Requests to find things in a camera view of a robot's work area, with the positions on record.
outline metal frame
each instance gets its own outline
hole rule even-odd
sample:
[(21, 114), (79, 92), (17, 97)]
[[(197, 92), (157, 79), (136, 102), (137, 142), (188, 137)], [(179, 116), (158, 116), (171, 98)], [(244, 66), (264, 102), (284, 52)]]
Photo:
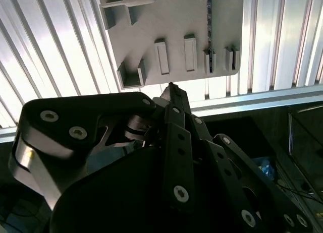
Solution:
[[(323, 85), (191, 102), (199, 117), (323, 101)], [(0, 143), (12, 142), (16, 127), (0, 129)]]

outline silver metal part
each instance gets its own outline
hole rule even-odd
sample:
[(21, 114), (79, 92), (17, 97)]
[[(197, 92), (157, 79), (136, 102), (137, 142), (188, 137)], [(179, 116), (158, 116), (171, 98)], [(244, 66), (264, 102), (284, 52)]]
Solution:
[(174, 195), (176, 199), (181, 203), (186, 203), (189, 199), (189, 195), (186, 189), (179, 185), (174, 187)]
[(254, 219), (253, 215), (248, 210), (242, 210), (241, 216), (243, 220), (252, 228), (256, 226), (256, 220)]
[(179, 109), (176, 107), (173, 108), (173, 111), (175, 111), (176, 113), (180, 113)]
[(294, 227), (294, 226), (295, 226), (294, 221), (292, 220), (292, 218), (291, 218), (291, 217), (289, 217), (289, 215), (284, 214), (284, 218), (285, 218), (286, 222), (287, 222), (291, 227)]
[(228, 145), (230, 144), (230, 140), (227, 137), (222, 137), (222, 140)]
[(59, 119), (58, 114), (51, 110), (45, 110), (41, 112), (40, 117), (43, 121), (46, 122), (55, 122)]
[(308, 224), (306, 222), (306, 220), (299, 214), (296, 215), (298, 221), (304, 226), (304, 227), (308, 227)]
[(87, 132), (85, 129), (79, 126), (73, 126), (69, 130), (70, 136), (78, 139), (78, 140), (84, 140), (87, 137)]
[(200, 125), (203, 123), (203, 121), (198, 117), (195, 118), (195, 121)]

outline screw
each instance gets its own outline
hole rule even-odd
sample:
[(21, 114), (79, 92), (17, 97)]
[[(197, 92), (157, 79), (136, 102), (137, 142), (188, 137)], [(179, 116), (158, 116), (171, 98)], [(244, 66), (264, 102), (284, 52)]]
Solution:
[(287, 223), (288, 223), (291, 227), (294, 227), (294, 226), (295, 226), (295, 223), (294, 223), (294, 221), (291, 219), (291, 217), (289, 217), (288, 215), (284, 214), (284, 218), (285, 218), (285, 220), (287, 221)]
[(188, 201), (188, 192), (182, 186), (177, 185), (174, 187), (174, 195), (181, 203), (186, 203)]
[(241, 216), (243, 220), (248, 224), (248, 226), (254, 228), (256, 226), (256, 221), (253, 217), (253, 215), (248, 210), (242, 210)]
[(297, 217), (298, 221), (299, 221), (303, 226), (305, 226), (305, 227), (307, 227), (307, 226), (308, 226), (308, 225), (307, 225), (306, 220), (305, 220), (301, 215), (297, 214), (297, 215), (296, 215), (296, 217)]
[(179, 109), (176, 107), (173, 108), (173, 111), (175, 111), (176, 113), (180, 113)]
[(57, 113), (51, 110), (45, 110), (41, 112), (40, 117), (43, 121), (46, 121), (46, 122), (55, 122), (59, 119), (59, 116), (57, 115)]
[(73, 126), (69, 130), (70, 136), (78, 139), (78, 140), (83, 140), (87, 137), (87, 132), (85, 129), (79, 126)]
[(195, 121), (200, 125), (203, 123), (202, 120), (200, 118), (198, 118), (198, 117), (195, 118)]
[(230, 144), (230, 140), (227, 137), (222, 137), (222, 140), (228, 145)]
[(144, 98), (142, 101), (143, 101), (145, 104), (150, 105), (150, 101), (149, 101), (148, 99), (145, 99), (145, 98)]

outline ribbed metal surface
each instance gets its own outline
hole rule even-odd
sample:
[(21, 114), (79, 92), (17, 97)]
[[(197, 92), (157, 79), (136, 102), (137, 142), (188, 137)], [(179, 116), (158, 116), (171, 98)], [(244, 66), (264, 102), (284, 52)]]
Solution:
[(118, 92), (95, 0), (0, 0), (0, 125), (32, 99)]
[[(23, 104), (32, 99), (119, 91), (116, 62), (98, 2), (0, 0), (3, 128), (14, 127)], [(236, 96), (234, 101), (241, 101), (243, 107), (252, 103), (246, 100), (247, 93), (262, 92), (260, 99), (265, 99), (274, 97), (274, 90), (296, 87), (292, 94), (297, 94), (303, 92), (297, 87), (323, 83), (322, 2), (244, 0), (240, 72), (177, 83), (187, 91), (195, 110), (197, 104), (204, 108), (217, 101), (225, 108), (223, 98), (230, 96)], [(166, 86), (128, 91), (155, 97)], [(290, 94), (284, 91), (277, 98)], [(302, 96), (303, 102), (307, 102), (306, 96)]]

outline blue object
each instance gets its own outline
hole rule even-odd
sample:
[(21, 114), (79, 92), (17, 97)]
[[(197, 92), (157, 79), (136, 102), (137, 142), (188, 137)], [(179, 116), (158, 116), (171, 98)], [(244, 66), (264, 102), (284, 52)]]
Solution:
[(275, 179), (275, 170), (270, 164), (269, 157), (259, 157), (252, 160), (271, 181)]

